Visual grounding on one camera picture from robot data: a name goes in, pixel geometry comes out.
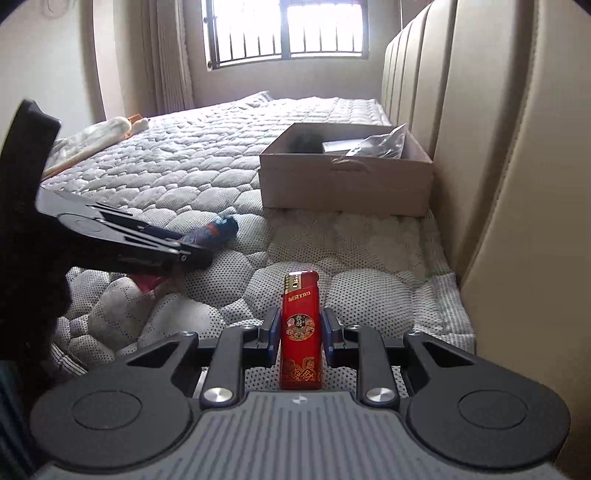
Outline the red blue tube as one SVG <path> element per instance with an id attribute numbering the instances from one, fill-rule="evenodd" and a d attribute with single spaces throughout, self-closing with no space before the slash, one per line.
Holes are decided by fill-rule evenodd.
<path id="1" fill-rule="evenodd" d="M 186 244 L 204 247 L 209 250 L 221 250 L 228 242 L 236 238 L 238 234 L 238 222 L 232 216 L 216 218 L 204 226 L 192 229 L 179 240 Z M 167 277 L 129 274 L 128 277 L 135 283 L 142 293 L 154 290 L 167 280 Z"/>

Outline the red lighter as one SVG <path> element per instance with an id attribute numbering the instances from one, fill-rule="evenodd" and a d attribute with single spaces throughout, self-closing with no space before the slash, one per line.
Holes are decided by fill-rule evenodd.
<path id="1" fill-rule="evenodd" d="M 280 333 L 280 389 L 321 389 L 320 290 L 314 270 L 284 277 Z"/>

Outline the black cylindrical object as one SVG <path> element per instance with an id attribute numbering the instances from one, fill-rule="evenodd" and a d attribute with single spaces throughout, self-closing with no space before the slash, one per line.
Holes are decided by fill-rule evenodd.
<path id="1" fill-rule="evenodd" d="M 288 143 L 288 152 L 296 154 L 322 154 L 324 138 L 315 132 L 300 132 Z"/>

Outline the clear bag with parts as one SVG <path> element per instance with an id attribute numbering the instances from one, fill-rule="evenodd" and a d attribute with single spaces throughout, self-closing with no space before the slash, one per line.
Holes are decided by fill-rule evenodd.
<path id="1" fill-rule="evenodd" d="M 346 152 L 346 157 L 374 157 L 399 160 L 405 147 L 408 125 L 402 124 L 387 134 L 372 135 Z"/>

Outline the white cable box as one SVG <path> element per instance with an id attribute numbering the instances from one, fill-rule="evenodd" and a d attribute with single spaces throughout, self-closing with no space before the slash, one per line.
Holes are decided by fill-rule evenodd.
<path id="1" fill-rule="evenodd" d="M 363 139 L 346 139 L 325 141 L 322 143 L 322 152 L 325 154 L 345 155 L 363 143 Z"/>

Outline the white folded cloth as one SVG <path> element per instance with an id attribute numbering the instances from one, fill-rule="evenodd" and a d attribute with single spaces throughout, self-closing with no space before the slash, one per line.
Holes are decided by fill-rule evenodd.
<path id="1" fill-rule="evenodd" d="M 42 179 L 51 178 L 148 127 L 149 119 L 139 114 L 116 116 L 86 127 L 72 136 L 57 139 L 46 161 Z"/>

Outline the quilted grey mattress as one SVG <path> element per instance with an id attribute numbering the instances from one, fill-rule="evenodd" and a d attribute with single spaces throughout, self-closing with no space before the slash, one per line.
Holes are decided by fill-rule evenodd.
<path id="1" fill-rule="evenodd" d="M 69 380 L 181 331 L 214 338 L 259 325 L 280 305 L 283 277 L 320 276 L 322 306 L 386 337 L 425 332 L 466 351 L 475 333 L 432 216 L 267 210 L 259 156 L 294 123 L 384 125 L 375 100 L 273 99 L 259 92 L 150 120 L 146 131 L 47 180 L 178 233 L 222 216 L 238 235 L 211 267 L 144 293 L 119 273 L 73 268 L 72 303 L 51 346 L 55 377 Z"/>

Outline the pink cardboard box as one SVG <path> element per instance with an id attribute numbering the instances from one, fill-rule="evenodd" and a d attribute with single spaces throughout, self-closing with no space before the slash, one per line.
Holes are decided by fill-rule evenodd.
<path id="1" fill-rule="evenodd" d="M 266 208 L 305 209 L 387 217 L 423 217 L 429 210 L 434 164 L 412 134 L 402 158 L 296 154 L 288 143 L 300 132 L 325 141 L 366 139 L 391 126 L 294 123 L 259 155 L 259 184 Z"/>

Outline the beige curtain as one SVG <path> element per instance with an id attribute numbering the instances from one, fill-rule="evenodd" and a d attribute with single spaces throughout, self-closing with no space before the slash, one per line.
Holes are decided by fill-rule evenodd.
<path id="1" fill-rule="evenodd" d="M 181 1 L 93 1 L 92 34 L 107 118 L 194 107 Z"/>

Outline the barred window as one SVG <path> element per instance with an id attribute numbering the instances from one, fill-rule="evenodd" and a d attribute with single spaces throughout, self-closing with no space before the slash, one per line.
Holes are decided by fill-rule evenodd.
<path id="1" fill-rule="evenodd" d="M 209 70 L 264 61 L 369 56 L 366 1 L 203 1 L 201 13 Z"/>

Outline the beige padded headboard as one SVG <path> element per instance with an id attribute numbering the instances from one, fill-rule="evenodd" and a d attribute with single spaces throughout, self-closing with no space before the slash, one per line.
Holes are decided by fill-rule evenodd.
<path id="1" fill-rule="evenodd" d="M 571 413 L 590 475 L 590 5 L 426 1 L 389 43 L 382 105 L 435 164 L 431 208 L 479 355 Z"/>

